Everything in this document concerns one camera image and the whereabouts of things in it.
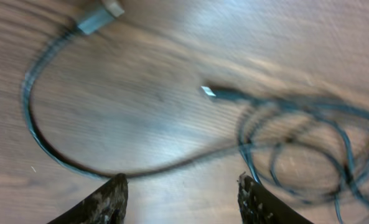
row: black cable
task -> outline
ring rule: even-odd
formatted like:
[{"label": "black cable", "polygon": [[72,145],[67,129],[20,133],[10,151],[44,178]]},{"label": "black cable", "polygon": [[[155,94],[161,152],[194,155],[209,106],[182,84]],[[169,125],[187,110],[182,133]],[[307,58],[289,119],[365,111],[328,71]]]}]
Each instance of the black cable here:
[{"label": "black cable", "polygon": [[[24,118],[29,128],[31,135],[34,137],[38,145],[48,154],[54,161],[58,162],[61,166],[72,170],[81,175],[86,175],[92,178],[109,179],[116,174],[100,172],[93,170],[86,166],[83,166],[72,159],[65,157],[63,154],[58,152],[44,137],[41,130],[39,129],[34,114],[32,111],[32,105],[30,100],[30,94],[32,93],[32,87],[35,84],[36,79],[40,76],[42,70],[47,64],[57,55],[57,53],[64,48],[69,41],[76,36],[79,30],[68,30],[63,33],[59,38],[51,42],[39,59],[33,64],[33,66],[26,73],[25,80],[22,86],[22,109],[24,112]],[[203,87],[203,90],[212,98],[227,101],[245,101],[250,104],[254,110],[259,110],[263,107],[274,105],[276,111],[265,116],[264,118],[258,119],[251,128],[248,127],[249,122],[254,118],[253,113],[248,111],[243,115],[239,122],[238,128],[238,146],[232,148],[224,148],[216,151],[204,152],[190,159],[185,159],[164,167],[160,167],[153,170],[147,170],[144,172],[135,172],[128,174],[129,179],[147,177],[153,174],[159,174],[172,169],[182,168],[193,162],[199,162],[214,157],[220,157],[227,154],[238,152],[240,153],[247,163],[250,172],[258,183],[267,181],[281,189],[288,194],[294,196],[302,204],[306,205],[318,205],[321,203],[333,202],[337,212],[337,218],[340,223],[343,223],[340,215],[340,196],[346,191],[350,190],[353,196],[361,203],[369,208],[369,195],[363,195],[359,190],[359,186],[369,180],[369,155],[367,159],[364,159],[364,163],[361,161],[361,156],[354,156],[352,152],[352,144],[346,131],[340,127],[340,125],[326,115],[328,111],[336,111],[338,113],[355,116],[358,118],[369,121],[369,111],[349,106],[339,100],[328,99],[324,97],[307,98],[307,97],[293,97],[290,99],[272,99],[272,98],[257,98],[238,90],[229,88],[212,88]],[[347,156],[347,162],[345,164],[339,162],[333,155],[327,152],[325,149],[300,142],[297,138],[297,134],[288,136],[284,141],[272,141],[267,144],[258,144],[256,136],[266,126],[266,123],[274,119],[282,118],[287,114],[302,113],[313,118],[314,122],[323,123],[333,130],[335,130],[341,137]],[[305,132],[310,125],[301,128],[300,132]],[[308,194],[304,194],[305,190],[302,187],[296,185],[288,185],[280,182],[276,175],[276,161],[281,156],[282,152],[287,146],[300,146],[305,150],[316,152],[327,159],[335,170],[337,171],[338,184],[335,190],[324,190],[324,189],[312,189],[313,196],[318,199],[310,199],[310,191]],[[253,152],[255,151],[272,151],[272,156],[269,163],[269,173],[271,178],[259,172],[255,166],[253,160]],[[361,172],[356,174],[356,167],[362,166]]]}]

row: wood grain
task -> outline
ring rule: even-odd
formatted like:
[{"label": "wood grain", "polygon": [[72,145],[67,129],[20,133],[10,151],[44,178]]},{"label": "wood grain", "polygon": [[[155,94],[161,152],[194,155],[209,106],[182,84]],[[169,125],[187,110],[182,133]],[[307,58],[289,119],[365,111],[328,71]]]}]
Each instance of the wood grain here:
[{"label": "wood grain", "polygon": [[[22,119],[21,81],[85,0],[0,0],[0,224],[46,223],[102,182],[40,150]],[[125,0],[126,13],[77,38],[34,92],[61,152],[104,170],[150,169],[234,144],[243,106],[205,82],[256,95],[329,92],[369,108],[369,0]],[[129,183],[126,223],[241,223],[239,155]],[[336,223],[332,205],[299,210]],[[368,214],[360,205],[343,218]]]}]

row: dark object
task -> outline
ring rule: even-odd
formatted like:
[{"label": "dark object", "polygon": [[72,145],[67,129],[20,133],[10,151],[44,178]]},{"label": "dark object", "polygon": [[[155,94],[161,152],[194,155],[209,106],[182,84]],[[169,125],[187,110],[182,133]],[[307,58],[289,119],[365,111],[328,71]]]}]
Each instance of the dark object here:
[{"label": "dark object", "polygon": [[284,202],[275,197],[248,175],[241,175],[238,181],[238,205],[244,224],[310,224]]},{"label": "dark object", "polygon": [[122,224],[128,204],[128,180],[118,174],[49,224]]},{"label": "dark object", "polygon": [[[119,9],[120,7],[120,5],[118,4],[119,2],[115,0],[111,1],[105,0],[103,1],[103,3],[105,6],[118,6],[117,9]],[[111,7],[106,7],[106,9],[97,9],[97,12],[91,12],[89,14],[89,17],[85,17],[86,18],[85,20],[79,22],[77,26],[74,26],[72,29],[66,30],[60,37],[56,38],[53,42],[51,42],[44,51],[44,53],[28,70],[22,85],[22,110],[24,118],[31,135],[34,137],[38,145],[52,159],[54,159],[56,162],[66,167],[67,169],[82,175],[87,175],[92,178],[101,178],[101,179],[113,178],[115,174],[101,172],[86,167],[84,165],[81,165],[76,161],[74,161],[73,159],[67,158],[66,156],[61,154],[56,148],[53,147],[51,143],[48,142],[48,140],[46,140],[45,136],[42,134],[42,131],[38,127],[36,120],[34,118],[30,96],[32,93],[32,87],[34,86],[35,81],[39,78],[42,70],[58,54],[58,52],[69,43],[69,41],[72,38],[82,33],[89,34],[98,27],[111,22],[111,16],[106,13],[108,10],[110,13]],[[119,16],[122,13],[122,10],[117,10],[116,12],[117,13],[113,15]],[[346,130],[343,127],[341,127],[341,125],[338,124],[335,120],[331,119],[329,116],[326,116],[327,113],[335,112],[342,113],[347,116],[348,115],[354,116],[357,119],[363,119],[364,121],[369,122],[369,111],[363,108],[347,105],[342,101],[327,99],[324,97],[308,98],[302,96],[302,97],[288,97],[285,99],[258,98],[232,88],[225,88],[220,86],[203,86],[202,88],[204,92],[213,99],[234,102],[244,101],[249,103],[250,106],[253,107],[254,109],[260,109],[266,105],[275,105],[277,112],[274,112],[274,114],[259,119],[256,122],[255,126],[251,129],[246,130],[246,124],[248,124],[248,121],[252,117],[251,113],[247,112],[246,114],[244,114],[243,119],[241,119],[239,122],[240,125],[238,127],[238,135],[237,135],[238,148],[240,149],[241,155],[243,156],[248,167],[250,168],[251,175],[253,176],[255,182],[261,185],[262,184],[261,180],[263,179],[264,181],[267,181],[270,184],[276,185],[282,188],[284,191],[286,191],[289,195],[299,198],[300,203],[302,204],[316,205],[333,202],[335,203],[335,209],[340,223],[343,223],[343,221],[342,217],[340,216],[339,200],[343,196],[343,192],[346,189],[350,189],[353,196],[369,208],[369,194],[365,194],[359,190],[360,186],[369,180],[369,153],[366,159],[364,159],[359,155],[353,155],[352,143],[350,141],[350,136],[348,135]],[[336,131],[343,141],[343,151],[345,152],[347,158],[346,162],[343,163],[342,161],[338,161],[338,159],[336,159],[333,155],[331,155],[324,149],[299,142],[296,139],[296,136],[287,136],[285,141],[280,142],[271,141],[263,146],[257,145],[255,143],[254,141],[255,136],[257,135],[261,127],[266,125],[267,121],[277,119],[285,114],[295,114],[295,113],[307,114],[308,116],[312,117],[315,122],[324,123],[325,125],[330,126],[334,131]],[[331,163],[338,173],[339,178],[337,180],[329,180],[336,181],[337,188],[335,188],[334,190],[330,189],[328,191],[326,191],[325,189],[313,189],[312,191],[314,191],[315,193],[314,195],[319,197],[314,197],[313,199],[310,199],[309,195],[303,193],[304,189],[299,190],[299,186],[293,186],[282,183],[276,177],[275,174],[276,161],[277,158],[281,155],[281,152],[285,150],[284,146],[289,144],[292,144],[294,146],[301,146],[308,151],[313,151],[319,153],[321,156],[324,156],[327,159],[327,162]],[[264,150],[269,147],[273,148],[273,153],[270,161],[271,178],[260,173],[257,170],[257,168],[254,165],[252,156],[252,153],[255,150]],[[153,174],[158,174],[172,169],[177,169],[179,167],[191,164],[193,161],[201,161],[202,159],[211,158],[212,156],[225,155],[226,152],[234,152],[234,150],[232,149],[234,148],[203,153],[193,158],[187,159],[185,161],[180,161],[171,165],[169,164],[168,166],[162,167],[160,169],[128,174],[127,177],[129,179],[140,178]]]}]

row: metal connector tip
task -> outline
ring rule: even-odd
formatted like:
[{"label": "metal connector tip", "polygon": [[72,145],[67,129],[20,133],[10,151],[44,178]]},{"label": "metal connector tip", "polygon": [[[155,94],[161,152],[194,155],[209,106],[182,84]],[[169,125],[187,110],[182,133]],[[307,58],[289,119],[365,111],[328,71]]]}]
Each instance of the metal connector tip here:
[{"label": "metal connector tip", "polygon": [[205,92],[206,95],[216,97],[216,94],[207,86],[201,86],[202,90]]},{"label": "metal connector tip", "polygon": [[88,7],[88,12],[77,21],[79,30],[86,35],[94,33],[124,13],[118,0],[95,1]]}]

